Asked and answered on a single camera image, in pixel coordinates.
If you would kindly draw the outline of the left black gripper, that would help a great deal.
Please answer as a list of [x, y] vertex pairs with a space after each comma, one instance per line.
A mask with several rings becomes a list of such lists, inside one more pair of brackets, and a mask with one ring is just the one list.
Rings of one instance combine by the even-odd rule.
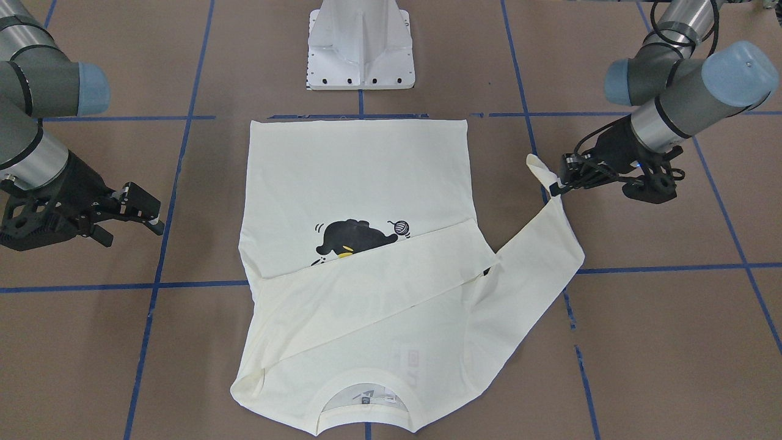
[[551, 198], [559, 197], [584, 184], [650, 184], [656, 175], [676, 183], [684, 171], [672, 168], [670, 161], [681, 154], [676, 145], [673, 153], [648, 150], [633, 131], [631, 117], [625, 116], [584, 137], [574, 150], [561, 158], [561, 173], [549, 186]]

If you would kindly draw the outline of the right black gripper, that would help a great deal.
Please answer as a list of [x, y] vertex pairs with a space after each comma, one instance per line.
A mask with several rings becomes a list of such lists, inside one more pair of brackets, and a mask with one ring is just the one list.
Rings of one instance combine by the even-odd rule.
[[[164, 234], [157, 198], [136, 183], [126, 183], [120, 196], [74, 153], [51, 183], [37, 189], [20, 189], [20, 183], [11, 175], [2, 181], [9, 194], [2, 215], [3, 247], [28, 251], [81, 236], [109, 248], [117, 240]], [[121, 205], [131, 218], [120, 218]]]

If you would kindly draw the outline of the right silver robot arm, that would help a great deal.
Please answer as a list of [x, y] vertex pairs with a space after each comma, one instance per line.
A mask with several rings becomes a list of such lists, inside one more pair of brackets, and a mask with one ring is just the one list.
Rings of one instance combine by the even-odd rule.
[[43, 127], [45, 118], [107, 110], [104, 71], [73, 62], [20, 1], [1, 3], [1, 178], [9, 195], [2, 245], [28, 251], [81, 236], [114, 241], [100, 222], [137, 222], [157, 236], [160, 202], [136, 183], [119, 189]]

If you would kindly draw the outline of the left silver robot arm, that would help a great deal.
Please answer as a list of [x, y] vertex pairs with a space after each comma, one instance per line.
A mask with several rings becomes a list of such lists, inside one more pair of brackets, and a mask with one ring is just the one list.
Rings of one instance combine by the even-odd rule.
[[604, 95], [634, 111], [594, 131], [594, 147], [578, 143], [561, 159], [552, 197], [573, 189], [622, 183], [626, 197], [661, 204], [676, 197], [684, 171], [672, 167], [681, 143], [721, 120], [757, 108], [773, 95], [780, 74], [754, 44], [718, 42], [720, 1], [673, 1], [632, 58], [618, 59], [604, 78]]

